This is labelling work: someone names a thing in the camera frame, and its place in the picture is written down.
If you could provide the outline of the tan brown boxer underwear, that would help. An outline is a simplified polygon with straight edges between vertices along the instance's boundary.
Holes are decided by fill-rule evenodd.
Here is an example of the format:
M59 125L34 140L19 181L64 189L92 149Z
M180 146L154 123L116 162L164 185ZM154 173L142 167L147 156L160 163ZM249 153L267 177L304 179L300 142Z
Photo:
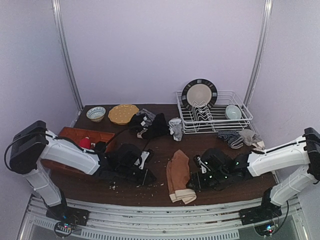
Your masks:
M182 150L177 150L168 161L166 179L172 203L182 201L187 205L196 200L196 192L187 188L187 183L190 180L189 158Z

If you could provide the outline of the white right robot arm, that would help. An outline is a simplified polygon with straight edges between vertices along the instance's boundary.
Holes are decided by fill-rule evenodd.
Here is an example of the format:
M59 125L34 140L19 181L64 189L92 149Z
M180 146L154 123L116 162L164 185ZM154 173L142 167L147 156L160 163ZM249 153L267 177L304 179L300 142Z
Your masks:
M284 181L267 189L259 206L239 211L243 225L254 224L281 216L281 207L286 201L308 185L320 181L320 134L308 127L302 136L278 147L252 150L235 158L230 158L219 148L209 148L193 160L200 170L190 175L186 186L196 192L221 191L267 172L299 166Z

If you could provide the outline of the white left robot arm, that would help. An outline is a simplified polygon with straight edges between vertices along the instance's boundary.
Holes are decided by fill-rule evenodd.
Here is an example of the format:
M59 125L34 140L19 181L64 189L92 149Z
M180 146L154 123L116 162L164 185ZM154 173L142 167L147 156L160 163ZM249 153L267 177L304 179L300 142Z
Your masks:
M99 141L85 148L72 139L58 136L38 120L16 134L4 152L6 168L25 177L33 190L40 195L47 210L57 219L70 222L74 216L66 198L51 180L41 161L53 161L88 176L107 180L123 178L140 186L154 183L157 178L145 167L154 152L140 150L130 143L123 143L115 151L107 147L115 139Z

